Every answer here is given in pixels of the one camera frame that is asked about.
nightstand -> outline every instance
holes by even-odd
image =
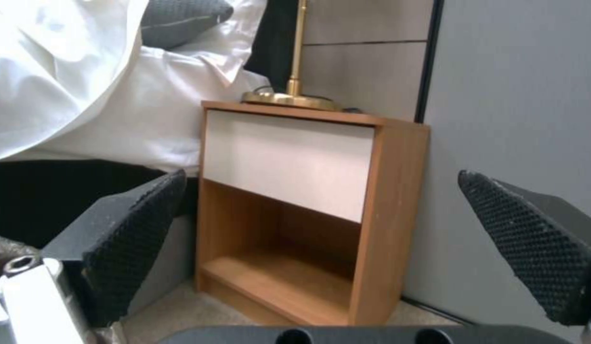
[[[383,324],[400,298],[429,127],[202,105],[198,290],[262,324]]]

gray pillow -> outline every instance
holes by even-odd
[[[225,22],[234,8],[224,0],[150,0],[142,16],[142,44],[170,49]]]

white drawer front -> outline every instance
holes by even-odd
[[[208,112],[204,178],[361,222],[374,129]]]

lamp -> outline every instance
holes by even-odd
[[[245,92],[242,95],[242,102],[263,105],[278,105],[283,107],[320,109],[325,111],[341,110],[339,105],[330,99],[304,96],[301,94],[300,63],[305,18],[306,0],[299,0],[297,25],[295,26],[295,43],[293,44],[293,65],[291,66],[291,77],[289,77],[289,82],[287,83],[287,93]]]

gray panel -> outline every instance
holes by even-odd
[[[427,39],[433,0],[309,0],[305,44]]]
[[[573,342],[546,320],[457,186],[468,168],[591,216],[591,0],[446,0],[426,123],[431,146],[405,295]]]
[[[304,94],[370,115],[413,120],[426,43],[305,46]]]

